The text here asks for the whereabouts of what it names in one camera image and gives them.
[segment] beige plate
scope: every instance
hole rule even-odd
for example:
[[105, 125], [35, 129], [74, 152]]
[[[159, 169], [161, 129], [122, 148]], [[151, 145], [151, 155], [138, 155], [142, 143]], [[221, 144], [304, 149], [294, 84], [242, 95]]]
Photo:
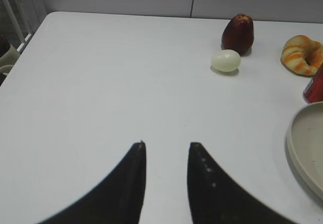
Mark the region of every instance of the beige plate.
[[287, 133], [287, 146], [295, 169], [323, 200], [323, 102], [296, 113]]

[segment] bread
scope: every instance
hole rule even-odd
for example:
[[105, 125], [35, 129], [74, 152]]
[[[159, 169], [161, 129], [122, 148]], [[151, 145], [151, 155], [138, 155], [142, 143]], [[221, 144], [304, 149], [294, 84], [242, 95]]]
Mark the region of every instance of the bread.
[[323, 45], [304, 35], [294, 36], [285, 43], [281, 61], [296, 74], [313, 76], [323, 63]]

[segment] plate rim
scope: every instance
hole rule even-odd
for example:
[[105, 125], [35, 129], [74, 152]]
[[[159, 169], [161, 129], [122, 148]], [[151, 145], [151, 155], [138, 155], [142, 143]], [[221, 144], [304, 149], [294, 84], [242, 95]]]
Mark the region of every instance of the plate rim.
[[303, 166], [302, 162], [299, 160], [298, 155], [296, 153], [293, 141], [292, 141], [292, 127], [295, 121], [295, 118], [306, 108], [308, 107], [313, 107], [313, 105], [317, 105], [317, 104], [322, 104], [323, 105], [323, 101], [322, 102], [315, 102], [315, 103], [311, 103], [308, 105], [305, 105], [304, 107], [302, 107], [301, 109], [299, 109], [295, 115], [293, 116], [289, 127], [288, 127], [288, 132], [287, 132], [287, 147], [288, 147], [288, 152], [289, 155], [291, 157], [292, 163], [295, 167], [295, 169], [297, 170], [297, 172], [300, 174], [301, 178], [303, 179], [303, 181], [310, 187], [310, 189], [320, 198], [323, 200], [323, 186], [319, 185], [313, 178], [312, 176], [310, 176], [305, 167]]

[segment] red can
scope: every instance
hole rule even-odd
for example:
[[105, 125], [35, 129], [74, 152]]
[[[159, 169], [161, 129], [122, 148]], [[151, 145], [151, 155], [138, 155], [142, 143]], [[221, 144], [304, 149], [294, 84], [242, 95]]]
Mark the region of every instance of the red can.
[[323, 67], [321, 66], [304, 90], [304, 98], [307, 102], [323, 101]]

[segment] egg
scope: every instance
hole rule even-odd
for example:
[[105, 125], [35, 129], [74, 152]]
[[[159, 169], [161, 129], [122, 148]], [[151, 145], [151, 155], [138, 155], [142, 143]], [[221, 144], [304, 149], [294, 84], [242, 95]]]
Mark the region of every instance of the egg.
[[233, 50], [222, 50], [211, 59], [211, 65], [221, 72], [231, 72], [240, 66], [240, 55]]

